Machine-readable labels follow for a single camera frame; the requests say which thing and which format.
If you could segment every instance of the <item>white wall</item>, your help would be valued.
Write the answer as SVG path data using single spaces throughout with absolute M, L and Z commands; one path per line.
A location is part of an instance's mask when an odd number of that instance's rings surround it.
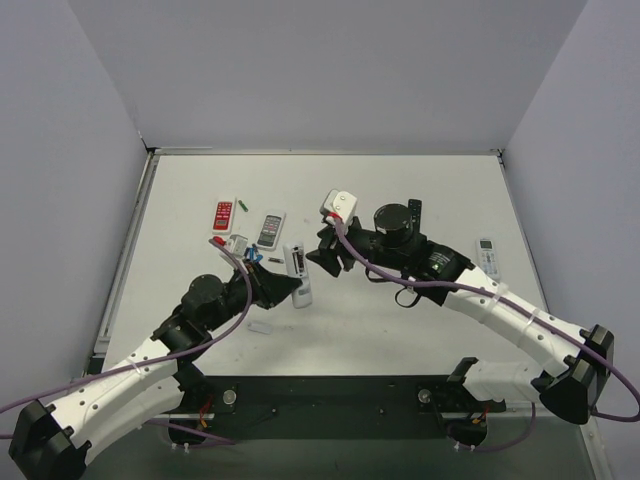
M 80 373 L 145 155 L 67 3 L 0 2 L 0 404 Z
M 590 0 L 507 148 L 506 172 L 551 309 L 616 334 L 640 385 L 640 3 Z M 615 380 L 602 411 L 634 414 Z M 640 427 L 600 421 L 619 479 Z
M 504 147 L 586 0 L 69 0 L 148 145 Z

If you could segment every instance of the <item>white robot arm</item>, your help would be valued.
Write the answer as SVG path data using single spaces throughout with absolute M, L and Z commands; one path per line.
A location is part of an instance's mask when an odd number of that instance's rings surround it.
M 464 359 L 454 375 L 477 400 L 541 401 L 564 420 L 588 421 L 610 372 L 580 346 L 611 361 L 613 335 L 609 331 L 599 325 L 586 330 L 535 308 L 464 255 L 414 231 L 411 213 L 404 205 L 378 209 L 373 231 L 361 227 L 356 205 L 356 197 L 349 192 L 329 193 L 320 208 L 328 226 L 318 233 L 320 244 L 307 255 L 310 261 L 337 277 L 358 260 L 378 275 L 475 319 L 540 366 L 532 369 L 526 363 Z M 401 278 L 379 267 L 397 270 Z
M 302 285 L 254 261 L 244 267 L 246 278 L 236 270 L 227 283 L 214 275 L 196 278 L 171 316 L 125 360 L 46 406 L 36 400 L 23 408 L 9 455 L 25 477 L 80 478 L 115 440 L 203 386 L 206 378 L 193 361 L 215 342 L 209 331 L 246 311 L 248 303 L 272 308 Z

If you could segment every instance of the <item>white plastic part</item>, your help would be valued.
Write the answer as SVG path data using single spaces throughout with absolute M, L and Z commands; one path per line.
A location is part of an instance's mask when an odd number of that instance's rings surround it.
M 358 199 L 351 195 L 349 192 L 331 190 L 327 198 L 325 199 L 320 213 L 325 217 L 325 221 L 330 225 L 335 225 L 333 217 L 327 216 L 329 213 L 335 213 L 342 218 L 342 222 L 345 226 L 345 233 L 347 233 L 353 217 L 356 214 L 356 206 L 358 205 Z
M 291 294 L 294 308 L 305 308 L 313 303 L 311 294 L 311 281 L 307 269 L 307 259 L 304 256 L 304 244 L 302 240 L 286 243 L 282 247 L 284 263 L 287 268 L 287 276 L 299 278 L 302 285 Z
M 238 259 L 244 258 L 244 252 L 247 249 L 247 245 L 249 244 L 249 240 L 247 237 L 243 237 L 242 235 L 233 234 L 229 236 L 227 243 L 224 245 L 224 249 L 227 250 L 231 255 Z M 237 268 L 233 261 L 225 255 L 223 251 L 218 251 L 218 255 L 222 257 L 222 259 L 227 262 L 231 268 L 234 270 Z
M 489 278 L 480 268 L 465 270 L 456 282 L 484 288 L 492 294 L 498 293 L 500 288 L 500 284 Z M 535 306 L 511 292 L 503 291 L 498 295 L 517 303 L 529 312 L 536 309 Z M 506 305 L 490 300 L 476 293 L 458 290 L 447 295 L 444 306 L 480 321 L 487 328 L 528 354 L 554 377 L 567 370 L 568 366 L 564 363 L 567 355 L 578 356 L 578 347 L 552 334 L 542 326 L 530 322 L 529 318 L 523 317 Z M 584 343 L 584 338 L 580 336 L 582 327 L 553 318 L 546 312 L 540 312 L 538 318 L 562 330 L 578 342 Z
M 89 438 L 92 446 L 87 450 L 85 464 L 89 465 L 105 448 L 131 430 L 141 427 L 147 420 L 180 406 L 184 392 L 180 391 L 179 386 L 173 377 L 166 378 L 147 388 L 112 415 Z
M 249 322 L 247 328 L 252 332 L 263 333 L 264 335 L 271 335 L 271 331 L 273 330 L 273 327 L 268 323 L 256 321 Z
M 531 380 L 542 373 L 539 366 L 527 362 L 495 363 L 478 361 L 465 374 L 464 388 L 480 402 L 538 402 L 540 393 Z
M 148 338 L 126 360 L 113 368 L 130 365 L 132 360 L 141 362 L 164 357 L 167 353 L 169 350 L 162 342 Z M 81 447 L 125 405 L 153 384 L 171 377 L 177 371 L 177 361 L 170 360 L 96 380 L 51 402 L 56 407 L 51 416 L 60 427 L 73 428 L 71 442 L 76 447 Z

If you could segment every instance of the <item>white table surface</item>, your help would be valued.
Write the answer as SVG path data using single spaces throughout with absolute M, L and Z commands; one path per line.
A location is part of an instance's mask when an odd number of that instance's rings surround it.
M 364 228 L 373 228 L 378 207 L 419 198 L 422 233 L 434 241 L 475 261 L 475 239 L 492 237 L 503 281 L 543 306 L 496 157 L 164 156 L 115 316 L 105 368 L 150 336 L 196 276 L 212 273 L 223 281 L 231 276 L 231 268 L 207 243 L 219 196 L 230 194 L 249 207 L 248 213 L 236 211 L 234 233 L 255 241 L 264 211 L 282 209 L 287 218 L 279 247 L 302 238 L 311 251 L 322 227 L 318 208 L 332 188 L 358 197 Z M 280 248 L 273 253 L 282 257 Z M 284 273 L 284 265 L 263 262 Z M 290 300 L 269 311 L 253 307 L 247 321 L 266 322 L 272 333 L 251 332 L 241 325 L 197 366 L 208 375 L 427 375 L 450 373 L 465 356 L 528 359 L 475 321 L 426 299 L 410 310 L 398 307 L 393 295 L 399 287 L 367 282 L 360 265 L 334 279 L 310 264 L 310 275 L 311 307 L 296 310 Z

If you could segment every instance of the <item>small white object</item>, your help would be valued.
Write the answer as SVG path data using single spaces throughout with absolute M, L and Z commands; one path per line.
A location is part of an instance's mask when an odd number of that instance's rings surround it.
M 221 197 L 216 203 L 211 229 L 215 235 L 226 235 L 231 232 L 233 215 L 236 213 L 236 198 Z
M 296 288 L 291 294 L 293 308 L 305 308 L 313 303 L 311 295 L 311 281 L 309 280 L 309 271 L 307 269 L 307 260 L 304 257 L 304 245 L 302 240 L 286 243 L 282 247 L 284 254 L 284 263 L 287 267 L 287 276 L 291 278 L 299 278 L 302 285 Z
M 229 240 L 227 240 L 227 243 L 223 248 L 227 250 L 229 253 L 231 253 L 231 255 L 233 255 L 234 257 L 242 259 L 244 258 L 244 252 L 247 249 L 248 244 L 249 244 L 249 240 L 247 239 L 247 237 L 233 234 L 229 237 Z M 219 251 L 218 254 L 222 257 L 222 259 L 225 262 L 231 265 L 231 268 L 235 270 L 236 268 L 235 264 L 231 261 L 231 259 L 227 255 L 224 254 L 224 252 Z
M 327 198 L 325 198 L 322 206 L 320 207 L 320 213 L 329 225 L 335 225 L 335 219 L 329 216 L 330 213 L 340 215 L 340 218 L 344 223 L 346 233 L 353 221 L 357 205 L 358 199 L 354 195 L 334 188 L 329 192 Z
M 478 253 L 478 265 L 484 273 L 494 280 L 500 280 L 496 243 L 491 238 L 479 238 L 476 241 L 476 252 Z
M 273 330 L 271 325 L 264 322 L 249 322 L 247 328 L 252 332 L 264 333 L 265 335 L 271 335 L 271 330 Z
M 287 214 L 282 210 L 268 210 L 258 232 L 256 245 L 262 250 L 271 252 L 276 249 L 284 219 Z

